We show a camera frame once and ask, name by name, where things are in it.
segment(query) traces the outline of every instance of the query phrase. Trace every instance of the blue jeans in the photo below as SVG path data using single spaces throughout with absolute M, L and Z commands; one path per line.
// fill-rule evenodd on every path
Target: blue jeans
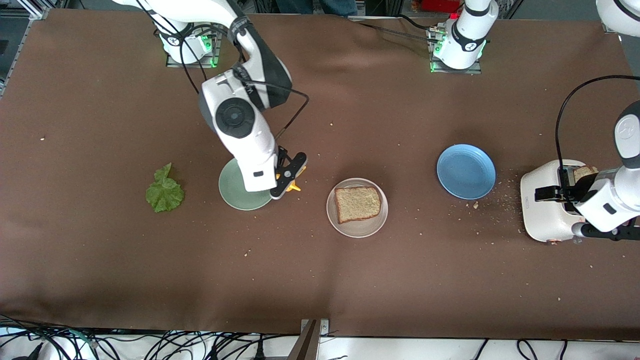
M 313 0 L 276 0 L 281 13 L 314 13 Z M 324 13 L 338 16 L 358 15 L 355 0 L 320 0 Z

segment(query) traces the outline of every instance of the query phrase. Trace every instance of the brown tabletop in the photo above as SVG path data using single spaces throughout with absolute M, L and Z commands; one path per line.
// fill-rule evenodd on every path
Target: brown tabletop
M 630 74 L 617 35 L 597 22 L 498 21 L 483 73 L 462 76 L 430 73 L 420 42 L 348 20 L 252 18 L 311 102 L 279 141 L 309 156 L 303 191 L 251 212 L 222 201 L 231 155 L 182 69 L 164 66 L 145 14 L 53 10 L 34 23 L 0 101 L 0 313 L 83 327 L 294 333 L 329 318 L 338 335 L 638 339 L 640 243 L 538 243 L 518 199 L 520 177 L 555 156 L 566 94 Z M 221 70 L 236 58 L 226 45 Z M 581 90 L 566 157 L 617 166 L 612 125 L 637 98 L 631 81 Z M 271 128 L 301 102 L 266 111 Z M 436 159 L 454 143 L 495 162 L 477 209 L 438 184 Z M 169 162 L 186 199 L 154 213 L 145 190 Z M 341 236 L 326 217 L 348 177 L 388 197 L 370 238 Z

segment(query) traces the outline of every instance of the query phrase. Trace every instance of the black connector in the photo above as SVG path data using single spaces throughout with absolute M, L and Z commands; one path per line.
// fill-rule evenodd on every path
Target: black connector
M 264 355 L 264 348 L 262 347 L 262 335 L 260 335 L 260 340 L 258 341 L 258 349 L 255 351 L 255 356 L 253 360 L 265 360 L 267 357 Z

